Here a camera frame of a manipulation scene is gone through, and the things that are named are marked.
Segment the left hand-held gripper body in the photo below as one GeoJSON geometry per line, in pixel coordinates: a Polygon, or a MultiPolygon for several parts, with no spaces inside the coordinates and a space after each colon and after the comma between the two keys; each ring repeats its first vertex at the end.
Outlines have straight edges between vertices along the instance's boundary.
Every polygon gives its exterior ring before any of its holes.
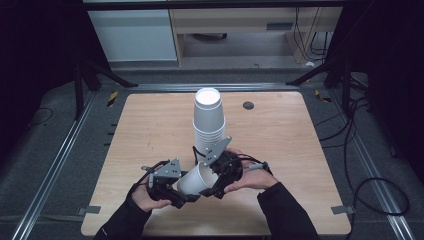
{"type": "Polygon", "coordinates": [[[172,206],[178,192],[173,185],[182,177],[179,159],[161,161],[153,167],[147,167],[147,191],[153,200],[170,200],[172,206]]]}

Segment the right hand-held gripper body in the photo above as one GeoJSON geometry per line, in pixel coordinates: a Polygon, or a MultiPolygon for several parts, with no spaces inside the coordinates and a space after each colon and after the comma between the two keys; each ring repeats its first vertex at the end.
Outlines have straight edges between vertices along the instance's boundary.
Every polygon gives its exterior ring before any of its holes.
{"type": "Polygon", "coordinates": [[[241,159],[227,150],[231,140],[232,137],[228,136],[205,149],[204,166],[218,176],[207,191],[223,191],[226,186],[238,181],[242,176],[241,159]]]}

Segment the single white paper cup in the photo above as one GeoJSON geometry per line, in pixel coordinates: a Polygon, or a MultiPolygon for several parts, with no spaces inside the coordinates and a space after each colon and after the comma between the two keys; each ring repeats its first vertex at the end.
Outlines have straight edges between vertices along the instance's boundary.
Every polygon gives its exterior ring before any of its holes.
{"type": "Polygon", "coordinates": [[[199,195],[201,191],[212,188],[218,175],[204,162],[199,162],[177,183],[177,190],[184,195],[199,195]]]}

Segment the stack of white paper cups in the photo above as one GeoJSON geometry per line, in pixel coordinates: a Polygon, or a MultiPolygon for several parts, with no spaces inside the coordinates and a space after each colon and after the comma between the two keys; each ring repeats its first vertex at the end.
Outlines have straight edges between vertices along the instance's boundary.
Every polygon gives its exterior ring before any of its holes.
{"type": "Polygon", "coordinates": [[[215,88],[199,89],[194,98],[194,146],[205,154],[205,149],[222,140],[226,120],[221,94],[215,88]]]}

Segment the person's left hand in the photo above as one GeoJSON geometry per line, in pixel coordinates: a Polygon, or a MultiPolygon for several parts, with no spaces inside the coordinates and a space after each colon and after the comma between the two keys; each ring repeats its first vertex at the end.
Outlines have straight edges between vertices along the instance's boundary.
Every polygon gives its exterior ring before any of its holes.
{"type": "Polygon", "coordinates": [[[149,212],[154,209],[162,209],[172,204],[172,202],[167,199],[153,200],[148,194],[145,185],[137,186],[136,189],[131,193],[131,198],[144,212],[149,212]]]}

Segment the person's right hand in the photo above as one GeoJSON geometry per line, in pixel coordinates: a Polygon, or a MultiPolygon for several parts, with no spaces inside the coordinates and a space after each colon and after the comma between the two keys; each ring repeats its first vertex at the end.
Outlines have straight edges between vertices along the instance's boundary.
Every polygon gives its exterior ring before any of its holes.
{"type": "Polygon", "coordinates": [[[263,168],[251,168],[251,165],[255,165],[256,162],[253,160],[242,160],[243,173],[241,178],[229,184],[224,188],[225,193],[234,192],[243,188],[266,190],[276,183],[278,180],[263,168]]]}

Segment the grey tape piece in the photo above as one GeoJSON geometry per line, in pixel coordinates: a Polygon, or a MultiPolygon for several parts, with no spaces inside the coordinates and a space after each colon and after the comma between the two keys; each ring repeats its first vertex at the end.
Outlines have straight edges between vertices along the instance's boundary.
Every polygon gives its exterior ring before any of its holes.
{"type": "Polygon", "coordinates": [[[334,215],[338,215],[338,214],[354,214],[355,213],[355,209],[353,206],[344,206],[344,205],[340,205],[340,206],[332,206],[331,210],[333,212],[334,215]]]}
{"type": "Polygon", "coordinates": [[[86,206],[82,207],[77,211],[78,216],[85,216],[87,213],[98,214],[100,212],[100,206],[86,206]]]}

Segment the black metal stand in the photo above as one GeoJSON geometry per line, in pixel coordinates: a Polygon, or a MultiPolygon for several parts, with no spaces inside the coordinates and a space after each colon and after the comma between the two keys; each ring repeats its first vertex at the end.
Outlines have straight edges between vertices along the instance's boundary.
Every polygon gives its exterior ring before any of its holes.
{"type": "Polygon", "coordinates": [[[350,113],[350,88],[352,79],[351,63],[347,57],[331,57],[326,60],[320,66],[312,69],[301,77],[287,82],[289,86],[299,86],[305,83],[312,77],[326,72],[327,77],[325,78],[324,85],[326,88],[334,88],[338,83],[342,84],[342,96],[341,104],[342,110],[347,116],[351,116],[350,113]]]}
{"type": "Polygon", "coordinates": [[[111,70],[92,62],[83,61],[78,63],[74,68],[74,83],[75,83],[75,102],[76,114],[75,119],[79,119],[84,111],[84,94],[83,84],[86,84],[90,91],[97,91],[101,87],[100,80],[97,75],[101,74],[110,80],[118,83],[125,88],[135,88],[137,84],[124,80],[111,70]]]}

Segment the white cabinet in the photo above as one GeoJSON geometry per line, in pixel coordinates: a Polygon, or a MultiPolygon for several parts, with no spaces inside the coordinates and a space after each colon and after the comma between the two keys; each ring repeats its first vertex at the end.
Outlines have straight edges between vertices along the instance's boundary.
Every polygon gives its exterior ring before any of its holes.
{"type": "Polygon", "coordinates": [[[167,10],[89,11],[109,62],[175,61],[167,10]]]}

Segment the aluminium floor rail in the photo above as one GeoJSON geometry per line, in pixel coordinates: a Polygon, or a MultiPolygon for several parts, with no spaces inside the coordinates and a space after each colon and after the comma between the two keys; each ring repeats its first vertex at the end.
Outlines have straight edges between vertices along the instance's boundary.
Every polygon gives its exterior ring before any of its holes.
{"type": "Polygon", "coordinates": [[[73,121],[70,130],[68,131],[58,153],[56,154],[49,170],[47,171],[40,187],[38,188],[31,204],[25,211],[25,214],[20,218],[16,229],[11,237],[11,240],[27,240],[37,219],[39,218],[42,209],[50,196],[50,193],[60,176],[64,164],[66,163],[69,154],[80,134],[80,131],[86,122],[90,110],[95,100],[97,92],[89,91],[87,99],[83,102],[83,110],[80,116],[73,121]]]}
{"type": "Polygon", "coordinates": [[[361,203],[366,209],[385,216],[388,219],[397,240],[416,240],[416,237],[405,218],[405,214],[410,209],[410,200],[408,196],[396,183],[383,177],[377,169],[360,137],[360,134],[358,133],[355,124],[355,113],[359,109],[358,105],[362,102],[362,99],[357,99],[353,102],[350,101],[351,116],[347,116],[342,110],[341,96],[334,90],[330,90],[329,95],[333,99],[339,114],[347,126],[347,132],[343,140],[343,161],[346,180],[348,182],[349,189],[353,193],[353,205],[361,203]],[[352,185],[348,171],[348,146],[351,146],[354,149],[356,157],[361,163],[366,174],[366,178],[361,180],[357,186],[352,185]],[[359,196],[360,191],[366,185],[371,186],[371,189],[378,201],[377,207],[371,206],[370,203],[366,202],[364,197],[359,196]]]}

